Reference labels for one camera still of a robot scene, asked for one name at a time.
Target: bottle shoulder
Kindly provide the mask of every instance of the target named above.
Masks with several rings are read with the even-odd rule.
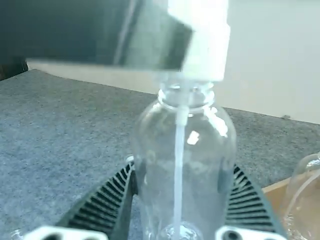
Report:
[[[164,135],[176,130],[176,108],[169,108],[153,102],[140,115],[135,128],[135,135]],[[236,130],[228,113],[216,104],[190,109],[186,125],[187,132],[208,135],[211,138],[236,138]]]

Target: clear glass bottle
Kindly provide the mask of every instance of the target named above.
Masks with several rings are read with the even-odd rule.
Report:
[[[173,239],[178,80],[165,81],[140,116],[132,147],[144,240]],[[215,103],[213,84],[194,81],[188,92],[182,168],[180,239],[212,240],[222,226],[236,157],[236,131]]]

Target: gray felt table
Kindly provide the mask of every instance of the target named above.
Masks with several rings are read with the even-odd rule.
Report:
[[[156,96],[32,70],[0,82],[0,239],[54,224],[125,165],[133,123]],[[320,125],[227,109],[237,163],[262,187],[320,150]],[[133,203],[130,239],[141,239]]]

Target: white pump cap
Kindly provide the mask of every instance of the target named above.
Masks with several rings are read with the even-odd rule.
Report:
[[[168,0],[168,13],[194,30],[182,67],[183,76],[198,81],[222,81],[230,39],[228,0]]]

